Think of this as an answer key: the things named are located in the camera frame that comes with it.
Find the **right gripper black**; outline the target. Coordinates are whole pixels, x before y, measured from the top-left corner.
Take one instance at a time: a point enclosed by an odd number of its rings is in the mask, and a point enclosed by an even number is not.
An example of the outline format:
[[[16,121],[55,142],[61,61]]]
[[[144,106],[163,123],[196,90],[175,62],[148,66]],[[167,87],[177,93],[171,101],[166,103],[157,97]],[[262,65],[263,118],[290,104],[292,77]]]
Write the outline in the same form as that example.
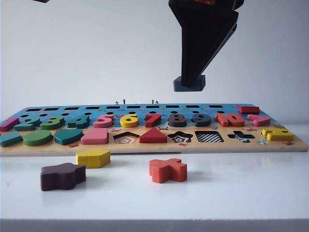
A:
[[[182,28],[182,71],[176,87],[203,87],[203,72],[237,28],[243,0],[169,0]]]

